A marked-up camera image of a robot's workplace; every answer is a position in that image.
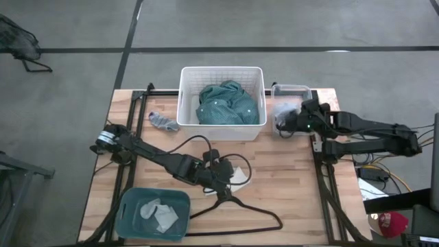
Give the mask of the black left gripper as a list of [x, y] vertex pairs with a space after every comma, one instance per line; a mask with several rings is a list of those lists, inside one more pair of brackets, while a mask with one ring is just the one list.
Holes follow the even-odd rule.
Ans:
[[196, 173], [197, 184], [209, 189], [218, 189], [216, 191], [218, 203], [233, 201], [235, 197], [230, 188], [227, 188], [234, 174], [231, 162], [227, 158], [221, 158], [216, 149], [205, 152], [203, 161], [209, 163], [209, 166], [202, 166], [202, 169]]

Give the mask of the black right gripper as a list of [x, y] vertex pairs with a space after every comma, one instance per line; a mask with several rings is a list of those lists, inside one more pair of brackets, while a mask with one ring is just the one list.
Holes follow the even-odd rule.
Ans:
[[288, 121], [278, 123], [280, 132], [317, 132], [325, 133], [331, 130], [331, 107], [328, 103], [320, 104], [317, 99], [308, 99], [301, 103], [300, 112], [291, 110], [287, 114]]

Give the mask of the grey fuzzy cloth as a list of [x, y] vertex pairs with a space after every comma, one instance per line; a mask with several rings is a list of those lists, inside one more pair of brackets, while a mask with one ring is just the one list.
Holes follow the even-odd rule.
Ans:
[[300, 112], [299, 105], [297, 103], [283, 102], [276, 104], [272, 110], [272, 118], [274, 125], [277, 126], [281, 121], [287, 121], [287, 114], [291, 110], [297, 110]]

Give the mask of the white cloth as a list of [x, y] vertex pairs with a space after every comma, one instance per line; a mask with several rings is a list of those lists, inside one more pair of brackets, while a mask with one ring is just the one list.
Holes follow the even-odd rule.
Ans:
[[246, 182], [242, 185], [229, 185], [228, 188], [232, 191], [232, 192], [236, 192], [240, 189], [242, 189], [243, 187], [245, 187], [247, 184], [250, 183], [250, 181], [248, 181], [248, 177], [244, 174], [243, 170], [240, 167], [236, 167], [234, 169], [234, 173], [233, 176], [230, 180], [231, 183], [242, 183], [242, 182]]

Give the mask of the teal dotted shirt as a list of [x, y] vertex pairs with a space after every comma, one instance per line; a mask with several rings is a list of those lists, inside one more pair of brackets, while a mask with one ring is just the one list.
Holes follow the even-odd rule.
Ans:
[[199, 103], [196, 109], [199, 124], [259, 124], [257, 102], [236, 81], [227, 80], [204, 87], [199, 94]]

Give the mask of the clear plastic bin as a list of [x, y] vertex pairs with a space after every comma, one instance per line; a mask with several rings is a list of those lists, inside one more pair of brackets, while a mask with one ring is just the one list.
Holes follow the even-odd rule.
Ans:
[[278, 130], [278, 126], [274, 125], [274, 121], [272, 118], [272, 110], [276, 104], [280, 104], [283, 102], [288, 103], [297, 103], [299, 108], [301, 107], [301, 103], [308, 99], [313, 99], [311, 89], [308, 86], [304, 85], [288, 85], [288, 84], [273, 84], [271, 89], [271, 102], [272, 109], [270, 118], [272, 120], [272, 130], [275, 135], [282, 137], [284, 139], [288, 139], [293, 137], [294, 135], [307, 134], [308, 132], [295, 132], [294, 134], [290, 134], [288, 132], [280, 132]]

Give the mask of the white plastic laundry basket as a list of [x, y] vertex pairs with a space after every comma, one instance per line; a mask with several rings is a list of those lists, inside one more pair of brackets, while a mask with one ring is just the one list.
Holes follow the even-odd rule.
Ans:
[[[233, 80], [257, 103], [254, 125], [202, 125], [196, 116], [199, 94], [208, 85]], [[211, 141], [252, 141], [267, 122], [263, 71], [259, 67], [185, 67], [180, 73], [176, 121], [187, 137], [203, 135]]]

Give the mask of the grey striped sock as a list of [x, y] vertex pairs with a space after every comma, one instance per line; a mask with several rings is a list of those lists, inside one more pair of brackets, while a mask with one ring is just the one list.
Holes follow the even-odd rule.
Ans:
[[175, 120], [160, 115], [158, 112], [151, 112], [148, 115], [148, 119], [155, 128], [161, 130], [166, 130], [169, 132], [177, 132], [180, 129], [180, 126]]

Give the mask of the teal plastic bin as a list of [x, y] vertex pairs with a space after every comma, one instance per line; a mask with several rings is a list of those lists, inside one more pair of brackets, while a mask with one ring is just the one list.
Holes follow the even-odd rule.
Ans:
[[[156, 230], [158, 222], [155, 217], [145, 220], [140, 216], [140, 208], [160, 198], [161, 204], [173, 207], [178, 220], [165, 233]], [[191, 203], [183, 191], [153, 188], [131, 188], [124, 193], [116, 216], [115, 230], [122, 238], [159, 239], [177, 242], [187, 233]]]

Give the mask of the black power brick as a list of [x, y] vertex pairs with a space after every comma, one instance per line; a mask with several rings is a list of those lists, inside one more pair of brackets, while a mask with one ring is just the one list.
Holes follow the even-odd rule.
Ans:
[[362, 167], [357, 170], [359, 178], [364, 180], [373, 180], [377, 182], [387, 182], [390, 178], [389, 173], [381, 169], [375, 169], [373, 167]]

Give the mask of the white paper sheet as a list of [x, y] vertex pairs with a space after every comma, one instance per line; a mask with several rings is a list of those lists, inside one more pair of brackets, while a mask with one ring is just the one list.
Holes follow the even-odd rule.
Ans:
[[376, 187], [372, 186], [370, 183], [366, 182], [365, 180], [358, 178], [357, 179], [359, 189], [361, 192], [362, 200], [373, 200], [376, 198], [383, 198], [388, 197], [389, 195], [380, 191]]

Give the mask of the black side desk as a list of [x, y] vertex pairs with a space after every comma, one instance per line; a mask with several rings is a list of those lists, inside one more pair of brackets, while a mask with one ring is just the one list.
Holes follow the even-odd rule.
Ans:
[[439, 191], [421, 189], [395, 196], [365, 200], [364, 208], [366, 213], [378, 213], [410, 209], [417, 204], [439, 213]]

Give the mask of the red baseball cap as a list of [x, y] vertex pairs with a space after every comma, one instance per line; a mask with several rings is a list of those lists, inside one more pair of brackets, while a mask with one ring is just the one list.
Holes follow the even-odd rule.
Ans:
[[372, 231], [384, 238], [394, 238], [404, 233], [409, 220], [396, 212], [372, 213], [368, 215], [368, 223]]

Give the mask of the grey monitor edge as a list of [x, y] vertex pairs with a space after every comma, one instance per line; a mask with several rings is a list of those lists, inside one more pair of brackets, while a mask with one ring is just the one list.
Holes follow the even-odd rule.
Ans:
[[439, 113], [434, 118], [434, 139], [431, 164], [430, 207], [439, 212]]

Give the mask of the grey metal stand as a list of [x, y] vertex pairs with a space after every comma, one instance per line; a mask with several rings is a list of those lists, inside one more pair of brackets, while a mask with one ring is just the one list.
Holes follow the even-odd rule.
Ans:
[[32, 165], [0, 151], [0, 210], [2, 202], [9, 202], [6, 212], [0, 212], [0, 247], [10, 244], [33, 177], [52, 179], [54, 174], [54, 169]]

